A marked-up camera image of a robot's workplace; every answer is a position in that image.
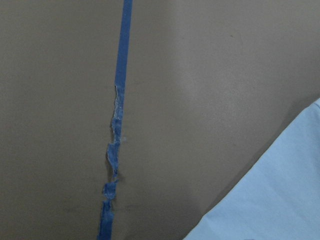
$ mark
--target blue tape strip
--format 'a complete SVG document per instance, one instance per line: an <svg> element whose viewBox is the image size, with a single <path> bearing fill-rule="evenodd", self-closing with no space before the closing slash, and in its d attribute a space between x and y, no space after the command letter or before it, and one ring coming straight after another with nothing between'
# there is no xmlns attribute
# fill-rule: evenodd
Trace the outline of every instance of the blue tape strip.
<svg viewBox="0 0 320 240"><path fill-rule="evenodd" d="M111 203L116 196L116 187L118 182L118 152L121 143L122 118L124 115L132 2L133 0L123 1L120 39L114 81L116 97L111 122L113 143L110 143L107 149L107 158L112 167L113 174L111 182L106 183L103 188L103 195L107 199L102 203L100 230L97 240L111 240L112 223L114 219Z"/></svg>

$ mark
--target gray wall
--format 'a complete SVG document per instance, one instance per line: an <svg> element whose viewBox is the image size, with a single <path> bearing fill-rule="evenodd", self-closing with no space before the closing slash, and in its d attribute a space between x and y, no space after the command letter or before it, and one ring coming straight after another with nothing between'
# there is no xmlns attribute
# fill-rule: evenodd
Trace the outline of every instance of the gray wall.
<svg viewBox="0 0 320 240"><path fill-rule="evenodd" d="M122 1L0 11L0 239L95 239ZM114 240L182 239L320 97L319 12L134 0Z"/></svg>

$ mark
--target beige surface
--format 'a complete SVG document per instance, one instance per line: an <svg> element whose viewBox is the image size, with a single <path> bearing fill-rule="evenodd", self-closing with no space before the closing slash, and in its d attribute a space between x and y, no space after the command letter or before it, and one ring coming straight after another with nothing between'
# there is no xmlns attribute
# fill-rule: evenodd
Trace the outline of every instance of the beige surface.
<svg viewBox="0 0 320 240"><path fill-rule="evenodd" d="M122 1L0 2L0 239L98 233ZM316 0L134 0L113 240L182 239L320 96Z"/></svg>

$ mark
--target light blue fabric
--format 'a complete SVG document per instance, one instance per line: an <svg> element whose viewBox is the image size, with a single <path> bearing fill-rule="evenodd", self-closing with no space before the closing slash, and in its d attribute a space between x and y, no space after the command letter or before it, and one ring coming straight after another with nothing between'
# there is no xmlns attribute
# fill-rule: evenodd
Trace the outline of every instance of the light blue fabric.
<svg viewBox="0 0 320 240"><path fill-rule="evenodd" d="M320 240L320 99L184 240Z"/></svg>

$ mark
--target torn tape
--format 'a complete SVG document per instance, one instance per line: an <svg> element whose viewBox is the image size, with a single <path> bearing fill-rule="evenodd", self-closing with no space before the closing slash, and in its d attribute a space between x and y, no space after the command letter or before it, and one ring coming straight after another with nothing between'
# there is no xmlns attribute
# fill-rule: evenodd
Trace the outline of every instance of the torn tape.
<svg viewBox="0 0 320 240"><path fill-rule="evenodd" d="M103 195L106 197L106 200L102 203L100 229L97 240L111 240L112 234L112 223L114 220L114 213L112 212L112 200L116 196L116 187L118 183L118 153L121 143L122 118L124 115L123 108L126 88L132 2L133 0L123 1L120 39L114 80L116 97L114 102L114 113L111 122L113 143L108 145L106 152L107 159L112 167L112 180L111 182L107 182L103 188Z"/></svg>

